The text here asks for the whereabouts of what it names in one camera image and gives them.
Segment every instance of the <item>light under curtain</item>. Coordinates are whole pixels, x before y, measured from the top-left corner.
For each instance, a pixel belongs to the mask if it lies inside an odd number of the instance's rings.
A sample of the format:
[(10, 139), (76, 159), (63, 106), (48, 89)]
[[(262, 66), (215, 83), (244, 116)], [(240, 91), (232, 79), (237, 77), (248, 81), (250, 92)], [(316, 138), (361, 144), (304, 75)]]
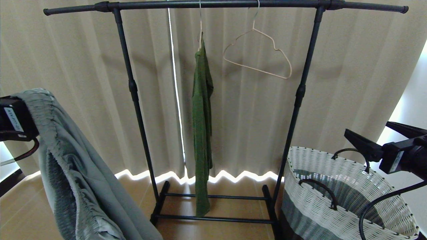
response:
[[(43, 14), (96, 2), (1, 1), (0, 93), (51, 91), (112, 172), (136, 175), (148, 168), (113, 14)], [(155, 173), (183, 177), (167, 9), (126, 11), (123, 22)], [(30, 147), (6, 145), (13, 156)], [(18, 164), (39, 170), (37, 154)]]
[[(427, 3), (376, 3), (409, 5), (410, 12), (341, 9), (323, 15), (292, 146), (335, 152), (350, 146), (344, 138), (346, 128), (369, 139), (380, 136), (426, 41)], [(255, 28), (272, 36), (292, 63), (292, 77), (286, 80), (222, 59), (224, 48), (252, 28), (255, 12), (256, 8), (202, 10), (215, 86), (211, 176), (221, 170), (234, 176), (244, 170), (277, 173), (280, 165), (315, 9), (261, 8), (257, 15)], [(199, 9), (171, 9), (171, 21), (184, 147), (193, 153), (190, 99)], [(287, 76), (289, 66), (269, 39), (249, 33), (239, 41), (227, 50), (228, 59)], [(186, 154), (186, 166), (193, 176), (192, 154)]]

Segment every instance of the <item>green garment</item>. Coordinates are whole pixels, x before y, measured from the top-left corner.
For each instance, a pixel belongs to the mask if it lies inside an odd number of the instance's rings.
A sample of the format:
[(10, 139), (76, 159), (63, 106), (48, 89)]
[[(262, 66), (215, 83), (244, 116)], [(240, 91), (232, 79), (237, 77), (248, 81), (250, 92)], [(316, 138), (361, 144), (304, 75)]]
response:
[(202, 217), (209, 212), (208, 199), (209, 169), (212, 168), (211, 155), (211, 102), (214, 90), (205, 43), (202, 35), (202, 47), (196, 53), (196, 70), (194, 72), (193, 96), (193, 138), (194, 157), (196, 160), (196, 216)]

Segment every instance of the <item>gray stripe on basket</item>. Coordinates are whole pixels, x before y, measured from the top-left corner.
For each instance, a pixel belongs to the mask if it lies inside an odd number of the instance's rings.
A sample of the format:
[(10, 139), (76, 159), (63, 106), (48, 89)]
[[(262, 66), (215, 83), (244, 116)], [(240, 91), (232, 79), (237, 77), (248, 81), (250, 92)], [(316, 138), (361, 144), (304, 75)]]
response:
[(291, 201), (288, 193), (283, 193), (282, 211), (292, 230), (305, 240), (343, 240), (333, 232), (320, 226), (316, 222), (301, 213)]
[[(336, 180), (333, 177), (299, 169), (296, 169), (294, 173), (299, 179), (314, 179), (325, 184), (335, 194), (335, 197), (338, 200), (338, 205), (354, 213), (356, 216), (360, 216), (365, 206), (370, 203), (363, 194), (359, 193), (348, 184)], [(311, 186), (332, 200), (325, 189), (316, 184), (311, 184)], [(367, 213), (365, 219), (374, 222), (383, 228), (385, 226), (375, 207)]]

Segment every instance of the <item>rack base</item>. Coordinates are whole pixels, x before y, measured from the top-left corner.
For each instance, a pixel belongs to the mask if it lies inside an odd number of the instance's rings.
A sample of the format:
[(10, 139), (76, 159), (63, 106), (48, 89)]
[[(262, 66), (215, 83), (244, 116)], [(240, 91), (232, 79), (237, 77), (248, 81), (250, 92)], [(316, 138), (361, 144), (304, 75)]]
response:
[(196, 217), (196, 216), (183, 216), (183, 215), (168, 215), (161, 214), (164, 201), (167, 196), (173, 197), (196, 197), (195, 194), (185, 193), (168, 193), (170, 183), (166, 181), (160, 192), (159, 201), (154, 207), (154, 211), (151, 214), (150, 222), (156, 226), (157, 221), (162, 219), (178, 219), (178, 220), (202, 220), (202, 221), (219, 221), (219, 222), (245, 222), (245, 223), (260, 223), (260, 224), (271, 224), (275, 240), (283, 239), (282, 230), (280, 223), (277, 219), (276, 212), (272, 208), (272, 198), (267, 185), (263, 185), (262, 191), (264, 197), (252, 197), (252, 196), (227, 196), (227, 195), (208, 195), (209, 198), (224, 198), (224, 199), (243, 199), (243, 200), (262, 200), (265, 201), (269, 219), (249, 219), (249, 218), (230, 218), (230, 217)]

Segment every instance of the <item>hanging clothing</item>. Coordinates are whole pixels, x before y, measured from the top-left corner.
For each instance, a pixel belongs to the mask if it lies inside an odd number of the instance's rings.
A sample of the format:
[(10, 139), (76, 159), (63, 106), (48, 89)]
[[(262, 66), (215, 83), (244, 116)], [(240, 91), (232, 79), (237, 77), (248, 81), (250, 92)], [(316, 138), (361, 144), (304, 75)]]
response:
[(64, 239), (162, 239), (50, 92), (14, 96), (24, 100), (40, 133), (41, 177)]
[(209, 169), (212, 168), (212, 119), (209, 98), (214, 90), (203, 34), (201, 41), (202, 46), (196, 53), (196, 70), (191, 98), (193, 102), (194, 158), (196, 160), (196, 216), (198, 217), (204, 216), (211, 207), (208, 199)]

